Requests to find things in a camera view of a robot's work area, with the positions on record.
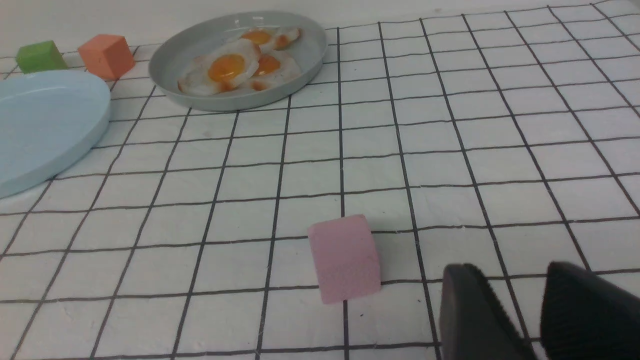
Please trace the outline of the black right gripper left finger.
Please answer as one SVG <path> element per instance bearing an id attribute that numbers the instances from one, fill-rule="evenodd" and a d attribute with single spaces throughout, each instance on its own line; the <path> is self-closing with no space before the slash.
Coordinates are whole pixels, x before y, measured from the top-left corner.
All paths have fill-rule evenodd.
<path id="1" fill-rule="evenodd" d="M 444 360 L 535 360 L 489 280 L 470 263 L 446 265 L 439 331 Z"/>

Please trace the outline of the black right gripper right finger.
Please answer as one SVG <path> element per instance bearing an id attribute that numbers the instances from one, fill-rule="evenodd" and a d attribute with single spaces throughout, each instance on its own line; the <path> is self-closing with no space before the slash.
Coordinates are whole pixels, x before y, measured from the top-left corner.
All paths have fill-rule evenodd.
<path id="1" fill-rule="evenodd" d="M 575 264 L 553 261 L 540 335 L 550 360 L 637 360 L 640 299 Z"/>

